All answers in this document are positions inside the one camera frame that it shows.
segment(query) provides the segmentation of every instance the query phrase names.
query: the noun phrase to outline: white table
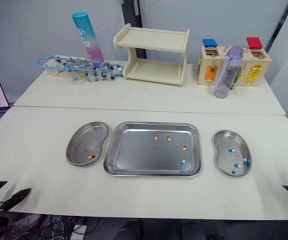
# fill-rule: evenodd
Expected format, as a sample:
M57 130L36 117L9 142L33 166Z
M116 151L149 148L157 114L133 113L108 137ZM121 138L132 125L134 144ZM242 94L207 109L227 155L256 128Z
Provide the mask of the white table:
M103 158L78 167L65 158L72 134L103 121L110 129L124 121L190 123L200 133L202 168L197 176L110 176ZM213 135L239 133L252 155L242 177L222 173L214 163ZM31 187L14 211L101 217L226 220L288 220L288 120L284 116L14 107L0 120L0 201Z
M237 86L227 98L219 99L213 95L214 86L197 84L196 71L196 65L187 65L183 86L122 77L114 81L73 81L49 76L45 71L15 106L285 115L265 79L261 79L259 86Z

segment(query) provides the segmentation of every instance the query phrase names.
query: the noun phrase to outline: metal tray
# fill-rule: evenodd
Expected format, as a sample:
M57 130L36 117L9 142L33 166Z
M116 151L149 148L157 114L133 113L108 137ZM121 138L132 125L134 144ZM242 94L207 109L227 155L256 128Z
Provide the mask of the metal tray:
M192 177L200 167L198 130L187 123L123 122L104 160L106 172L119 176Z
M91 122L79 128L67 146L68 162L76 166L95 163L100 158L108 132L108 126L100 121Z
M222 130L215 134L214 143L219 169L234 177L243 176L249 172L252 159L248 146L240 135L229 130Z

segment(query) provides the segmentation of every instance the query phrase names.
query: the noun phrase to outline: two-tier wooden shelf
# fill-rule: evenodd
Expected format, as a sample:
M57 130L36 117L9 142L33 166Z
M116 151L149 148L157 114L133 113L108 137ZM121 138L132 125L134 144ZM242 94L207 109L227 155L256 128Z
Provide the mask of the two-tier wooden shelf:
M131 27L128 23L114 37L116 48L128 47L123 76L165 84L182 85L187 65L187 32ZM184 63L137 58L135 48L181 53Z

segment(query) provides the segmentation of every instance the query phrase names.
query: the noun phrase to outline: red and yellow capsule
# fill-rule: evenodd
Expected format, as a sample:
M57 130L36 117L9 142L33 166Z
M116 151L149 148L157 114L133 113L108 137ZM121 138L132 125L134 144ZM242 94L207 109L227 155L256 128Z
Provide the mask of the red and yellow capsule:
M88 159L90 160L90 159L94 159L96 156L95 155L91 155L91 156L89 156L88 157Z

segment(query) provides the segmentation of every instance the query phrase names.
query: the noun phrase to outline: water bottle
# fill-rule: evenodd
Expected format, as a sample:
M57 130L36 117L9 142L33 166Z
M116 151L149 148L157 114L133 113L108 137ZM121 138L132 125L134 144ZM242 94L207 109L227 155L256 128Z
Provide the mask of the water bottle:
M93 61L104 62L104 58L97 44L93 27L90 23L86 12L77 12L73 14L73 20L79 32L79 36L83 41L89 58ZM99 68L99 63L94 64L95 68Z
M239 65L242 62L244 50L241 47L232 47L225 55L225 60L216 81L214 95L220 99L227 97L232 87Z

